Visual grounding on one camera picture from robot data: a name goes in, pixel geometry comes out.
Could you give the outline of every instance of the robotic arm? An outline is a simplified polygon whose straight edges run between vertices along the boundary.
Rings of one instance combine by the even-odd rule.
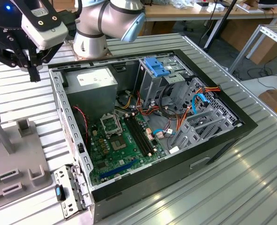
[[[81,3],[75,13],[57,13],[48,0],[0,0],[0,62],[28,71],[31,82],[40,81],[37,69],[53,58],[69,30],[75,30]]]
[[[145,21],[140,0],[82,0],[74,51],[83,58],[99,58],[108,52],[106,35],[133,42]]]
[[[78,0],[76,8],[57,13],[48,0],[0,0],[0,62],[19,66],[38,82],[37,70],[53,58],[68,33],[77,29],[74,50],[79,56],[99,58],[108,51],[105,34],[132,42],[145,20],[140,0]]]

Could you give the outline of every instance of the floor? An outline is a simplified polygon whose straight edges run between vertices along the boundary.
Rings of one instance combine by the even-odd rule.
[[[200,37],[204,33],[204,31],[207,29],[204,26],[204,21],[188,21],[187,22],[188,31],[183,31],[184,23],[183,22],[176,22],[173,32],[179,32],[183,35],[188,36],[192,41],[195,43],[199,43]],[[204,47],[205,43],[208,40],[208,34],[205,35],[205,37],[201,40],[200,46]],[[214,58],[221,66],[229,68],[231,64],[234,62],[235,58],[238,56],[239,51],[237,51],[234,47],[229,45],[227,42],[225,42],[222,38],[216,39],[213,43],[213,45],[210,48],[209,55]],[[239,69],[237,69],[234,73],[234,75],[239,78],[240,80],[250,80],[252,78],[261,77],[258,73],[260,69],[253,69],[253,68],[263,68],[264,65],[256,65],[251,60],[244,59],[239,66]],[[272,74],[277,74],[277,57],[268,63],[266,65],[266,68],[270,68],[272,71]]]

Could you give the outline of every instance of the metal rail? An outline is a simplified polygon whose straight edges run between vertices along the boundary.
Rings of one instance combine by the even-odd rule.
[[[277,25],[259,25],[257,27],[257,29],[255,30],[255,32],[252,34],[252,36],[250,37],[250,39],[248,40],[248,42],[246,43],[246,45],[243,47],[243,49],[241,50],[240,54],[237,56],[237,58],[235,59],[235,61],[233,62],[233,64],[231,65],[231,67],[229,68],[229,73],[233,73],[235,71],[235,69],[237,68],[238,64],[240,63],[240,61],[243,59],[243,57],[246,55],[246,52],[248,51],[248,49],[251,47],[251,45],[254,43],[254,41],[256,40],[257,36],[262,33],[263,38],[265,36],[271,38],[272,40],[274,40],[275,42],[277,42]],[[251,51],[249,52],[249,54],[246,56],[247,59],[250,59],[252,57],[252,55],[254,54],[254,52],[257,50],[257,48],[259,47],[261,41],[263,40],[263,38],[261,37],[260,40],[258,40],[255,45],[253,46],[253,48],[251,49]]]

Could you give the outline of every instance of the black wire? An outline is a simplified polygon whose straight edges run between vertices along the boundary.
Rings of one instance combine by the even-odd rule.
[[[258,69],[258,75],[261,76],[261,77],[264,77],[264,76],[273,76],[273,71],[271,68],[267,67],[266,65],[269,64],[270,62],[272,62],[273,60],[275,60],[277,58],[277,56],[275,56],[274,58],[272,58],[271,60],[269,60],[268,62],[266,62],[264,65],[263,65],[263,68],[251,68],[249,70],[247,70],[247,74],[249,75],[249,77],[251,77],[252,79],[255,79],[254,77],[252,77],[250,75],[250,71],[251,70],[256,70]]]
[[[142,11],[146,14],[146,6],[145,5],[143,5]],[[142,36],[144,36],[144,33],[146,32],[146,27],[147,27],[147,16],[145,16],[144,29],[143,29]]]
[[[171,137],[174,137],[174,135],[170,135],[170,136],[167,138],[167,140],[166,140],[167,149],[170,148],[170,147],[169,147],[169,144],[168,144],[168,140],[169,140]]]
[[[257,78],[257,81],[258,81],[260,84],[262,84],[264,87],[267,87],[267,88],[273,88],[273,89],[275,89],[275,90],[276,90],[276,88],[274,88],[274,87],[271,87],[271,86],[266,86],[265,84],[261,83],[261,82],[259,81],[259,78]]]
[[[214,2],[215,2],[215,6],[214,6],[214,9],[213,9],[213,11],[212,11],[211,17],[210,17],[210,19],[209,19],[209,22],[212,22],[212,23],[213,23],[213,21],[212,21],[211,19],[212,19],[212,17],[213,17],[214,11],[215,11],[215,9],[216,9],[216,7],[217,7],[217,0],[216,0],[216,1],[214,0]],[[199,40],[199,43],[198,43],[198,46],[200,46],[200,43],[201,43],[201,40],[202,40],[203,35],[206,34],[206,33],[209,31],[210,28],[211,28],[211,23],[210,23],[208,29],[205,30],[205,31],[202,33],[202,35],[201,35],[201,37],[200,37],[200,40]]]
[[[167,110],[173,112],[174,114],[168,114],[168,113],[165,112],[164,109],[163,109],[163,106],[162,106],[162,97],[163,97],[163,93],[164,93],[165,90],[166,90],[168,87],[170,87],[170,86],[171,86],[170,84],[167,84],[167,85],[165,86],[165,88],[163,88],[163,90],[160,92],[159,100],[158,100],[159,111],[162,113],[162,115],[163,115],[164,117],[166,117],[166,118],[168,118],[168,119],[170,119],[170,118],[177,118],[177,117],[181,117],[181,116],[182,116],[182,115],[178,115],[178,114],[176,113],[176,111],[174,111],[173,109],[168,108]]]
[[[273,9],[274,9],[274,8],[271,8],[271,9],[270,9],[271,12],[273,13],[273,18],[272,18],[272,19],[274,19],[274,16],[275,16],[275,13],[274,13]]]
[[[74,14],[76,15],[76,18],[80,17],[80,14],[82,12],[82,8],[83,8],[82,0],[78,0],[78,10],[76,12],[74,12]]]

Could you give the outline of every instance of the aluminum slotted table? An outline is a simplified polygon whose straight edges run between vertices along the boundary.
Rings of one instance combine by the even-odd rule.
[[[277,42],[277,25],[259,25],[255,32],[252,34],[246,45],[241,50],[240,54],[237,56],[231,67],[229,68],[229,73],[233,73],[235,69],[237,68],[239,62],[242,60],[242,58],[246,55],[247,50],[251,47],[251,45],[256,40],[257,36],[262,33],[262,36],[259,38],[259,40],[255,43],[249,54],[246,56],[247,59],[250,59],[254,52],[259,47],[260,43],[263,41],[265,37],[269,37],[273,39],[275,42]]]
[[[133,43],[108,42],[113,55],[181,49],[249,114],[258,127],[217,162],[101,221],[131,224],[277,224],[277,115],[191,40],[179,34],[144,36]],[[51,63],[74,60],[69,46]],[[72,162],[57,116],[47,68],[42,81],[0,63],[2,125],[35,121],[51,172]],[[0,209],[3,224],[90,224],[89,212],[64,221],[54,183]]]

